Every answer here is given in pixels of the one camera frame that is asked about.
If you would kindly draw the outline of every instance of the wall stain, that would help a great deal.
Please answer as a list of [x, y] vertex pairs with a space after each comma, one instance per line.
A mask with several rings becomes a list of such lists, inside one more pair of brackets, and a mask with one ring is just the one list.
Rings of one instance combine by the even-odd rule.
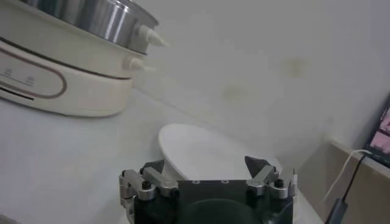
[[292, 78], [300, 78], [304, 75], [306, 67], [309, 63], [300, 57], [292, 57], [283, 62], [283, 68]]

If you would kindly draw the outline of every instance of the power cord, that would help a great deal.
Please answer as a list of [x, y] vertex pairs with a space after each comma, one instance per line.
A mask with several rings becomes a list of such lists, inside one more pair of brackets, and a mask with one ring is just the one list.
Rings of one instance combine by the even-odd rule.
[[328, 198], [330, 192], [333, 190], [333, 188], [335, 187], [336, 183], [340, 180], [341, 175], [344, 173], [344, 171], [345, 171], [345, 169], [346, 169], [346, 167], [347, 167], [349, 161], [351, 160], [351, 157], [353, 156], [353, 154], [355, 154], [355, 153], [363, 153], [363, 152], [368, 153], [368, 154], [370, 154], [370, 155], [372, 154], [372, 152], [367, 151], [367, 150], [364, 150], [364, 149], [354, 150], [354, 151], [352, 151], [352, 152], [349, 154], [349, 156], [348, 156], [346, 162], [344, 163], [344, 165], [343, 165], [343, 167], [342, 167], [342, 169], [341, 169], [339, 175], [337, 176], [337, 178], [335, 179], [335, 181], [333, 182], [333, 184], [330, 186], [328, 192], [325, 194], [325, 197], [322, 199], [322, 202], [324, 202], [324, 201]]
[[350, 190], [350, 188], [351, 188], [351, 186], [352, 186], [352, 183], [353, 183], [353, 181], [354, 181], [354, 179], [355, 179], [355, 176], [356, 176], [356, 174], [358, 173], [358, 169], [359, 169], [359, 167], [360, 167], [360, 164], [361, 164], [361, 162], [363, 162], [363, 160], [365, 159], [365, 157], [366, 157], [366, 156], [364, 155], [364, 156], [359, 160], [358, 165], [356, 165], [355, 171], [353, 172], [353, 176], [352, 176], [351, 181], [349, 182], [348, 188], [347, 188], [346, 192], [344, 193], [344, 196], [342, 196], [342, 201], [345, 201], [345, 200], [346, 200], [346, 198], [347, 198], [347, 196], [348, 196], [348, 193], [349, 193], [349, 190]]
[[[336, 185], [337, 181], [340, 179], [342, 173], [344, 172], [349, 160], [351, 159], [352, 155], [354, 153], [358, 153], [358, 152], [366, 152], [368, 154], [372, 154], [371, 152], [367, 151], [367, 150], [355, 150], [355, 151], [352, 151], [347, 159], [347, 161], [344, 163], [344, 166], [342, 167], [341, 171], [340, 171], [340, 174], [338, 175], [338, 177], [336, 178], [335, 182], [333, 182], [333, 184], [331, 185], [330, 189], [328, 190], [327, 194], [325, 195], [324, 199], [322, 201], [324, 201], [329, 193], [332, 191], [333, 187]], [[342, 199], [340, 198], [337, 198], [336, 201], [335, 201], [335, 204], [333, 205], [331, 211], [330, 211], [330, 214], [327, 218], [327, 220], [325, 221], [325, 224], [341, 224], [342, 222], [342, 218], [344, 217], [344, 214], [346, 213], [347, 211], [347, 208], [348, 208], [348, 204], [346, 203], [346, 198], [348, 196], [348, 193], [349, 193], [349, 190], [352, 186], [352, 183], [356, 177], [356, 174], [358, 172], [358, 169], [361, 165], [361, 162], [363, 162], [363, 160], [365, 159], [365, 155], [363, 155], [363, 157], [359, 160], [359, 163], [358, 165], [356, 166], [355, 168], [355, 171], [353, 172], [353, 176], [348, 184], [348, 188], [346, 190], [346, 192], [344, 193], [344, 196], [342, 197]]]

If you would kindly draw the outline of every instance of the screen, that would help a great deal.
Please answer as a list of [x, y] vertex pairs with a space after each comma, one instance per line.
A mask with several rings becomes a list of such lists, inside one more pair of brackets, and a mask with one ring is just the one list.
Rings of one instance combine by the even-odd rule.
[[390, 167], [390, 97], [366, 146], [374, 160]]

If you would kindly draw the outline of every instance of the stainless steel pot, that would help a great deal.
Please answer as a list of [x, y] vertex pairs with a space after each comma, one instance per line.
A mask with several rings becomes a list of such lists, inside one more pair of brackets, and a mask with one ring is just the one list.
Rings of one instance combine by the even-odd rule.
[[158, 21], [130, 0], [20, 0], [84, 31], [145, 54], [147, 39], [140, 27]]

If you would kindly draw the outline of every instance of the white plate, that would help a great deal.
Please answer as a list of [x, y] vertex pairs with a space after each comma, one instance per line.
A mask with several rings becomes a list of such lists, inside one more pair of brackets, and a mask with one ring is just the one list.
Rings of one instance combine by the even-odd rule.
[[266, 159], [281, 172], [278, 161], [264, 150], [243, 145], [203, 128], [169, 124], [158, 135], [165, 159], [187, 180], [248, 180], [244, 157]]

